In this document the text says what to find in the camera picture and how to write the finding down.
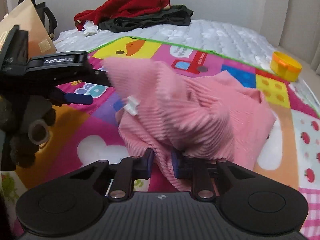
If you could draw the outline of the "dark gloved left hand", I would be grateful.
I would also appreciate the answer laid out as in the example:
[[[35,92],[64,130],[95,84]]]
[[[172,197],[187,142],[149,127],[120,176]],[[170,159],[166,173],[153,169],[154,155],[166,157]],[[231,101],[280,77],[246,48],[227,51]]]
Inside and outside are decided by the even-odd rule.
[[[29,168],[40,146],[48,142],[56,110],[42,96],[31,96],[26,104],[14,105],[1,97],[1,171]]]

